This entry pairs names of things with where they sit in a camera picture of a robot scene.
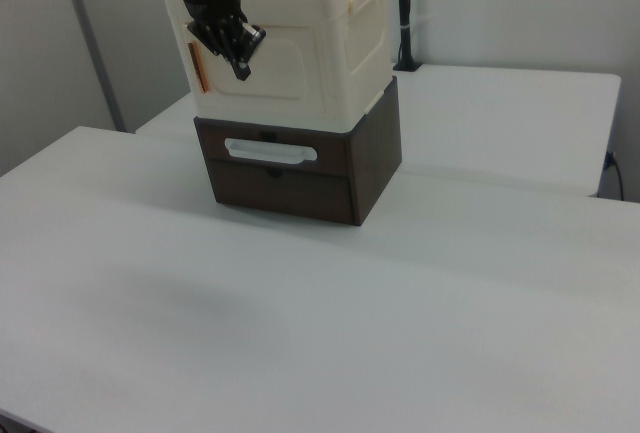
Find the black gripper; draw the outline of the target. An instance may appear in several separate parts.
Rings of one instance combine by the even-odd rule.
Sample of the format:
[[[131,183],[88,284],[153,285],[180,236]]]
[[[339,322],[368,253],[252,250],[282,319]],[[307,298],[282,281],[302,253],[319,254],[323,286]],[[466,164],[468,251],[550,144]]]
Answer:
[[[191,17],[187,28],[215,56],[227,61],[236,78],[251,74],[249,61],[266,37],[266,31],[244,23],[241,0],[183,0]],[[231,26],[241,26],[236,38]]]

